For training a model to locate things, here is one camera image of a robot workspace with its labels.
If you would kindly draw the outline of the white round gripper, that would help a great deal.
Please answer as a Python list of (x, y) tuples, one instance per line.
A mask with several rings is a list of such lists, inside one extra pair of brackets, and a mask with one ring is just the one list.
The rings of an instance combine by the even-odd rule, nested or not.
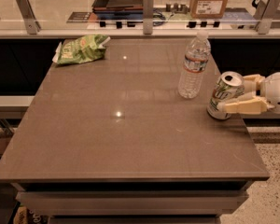
[[(252, 91), (222, 103), (222, 111), (229, 114), (259, 115), (271, 110), (280, 113), (280, 72), (268, 77), (260, 74), (244, 76), (245, 91)], [(260, 89), (260, 96), (254, 91)]]

